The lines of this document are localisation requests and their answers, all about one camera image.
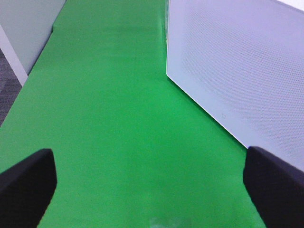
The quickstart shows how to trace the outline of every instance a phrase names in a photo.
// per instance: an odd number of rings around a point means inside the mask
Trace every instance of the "green floor covering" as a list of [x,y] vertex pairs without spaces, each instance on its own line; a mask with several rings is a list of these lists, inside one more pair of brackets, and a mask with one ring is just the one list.
[[166,77],[164,2],[68,0],[56,20],[0,128],[0,171],[54,151],[40,228],[264,227],[245,148]]

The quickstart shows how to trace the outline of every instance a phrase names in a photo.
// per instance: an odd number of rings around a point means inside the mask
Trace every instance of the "white partition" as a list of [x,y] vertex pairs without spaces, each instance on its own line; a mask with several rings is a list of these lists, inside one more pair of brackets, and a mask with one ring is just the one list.
[[167,75],[243,145],[304,171],[304,12],[288,5],[171,0]]
[[66,0],[0,0],[0,48],[23,85]]

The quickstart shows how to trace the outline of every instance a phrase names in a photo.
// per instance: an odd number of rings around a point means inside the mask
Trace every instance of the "green mat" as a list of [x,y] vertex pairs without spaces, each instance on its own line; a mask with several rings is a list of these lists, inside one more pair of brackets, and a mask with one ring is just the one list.
[[166,77],[164,3],[69,0],[60,13],[0,128],[0,171],[54,151],[39,227],[264,227],[245,148]]

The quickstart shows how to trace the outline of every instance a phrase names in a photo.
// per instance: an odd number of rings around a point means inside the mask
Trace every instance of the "gray carpet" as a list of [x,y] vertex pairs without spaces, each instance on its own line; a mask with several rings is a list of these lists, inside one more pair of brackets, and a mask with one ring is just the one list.
[[0,50],[0,126],[21,90],[21,85]]

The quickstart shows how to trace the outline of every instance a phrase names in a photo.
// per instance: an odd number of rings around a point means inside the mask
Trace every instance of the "black plastic piece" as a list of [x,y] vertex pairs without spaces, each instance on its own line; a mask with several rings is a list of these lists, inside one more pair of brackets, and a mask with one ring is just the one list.
[[244,184],[268,228],[304,227],[304,173],[260,147],[249,147]]
[[42,149],[0,174],[0,227],[34,228],[55,191],[53,152]]

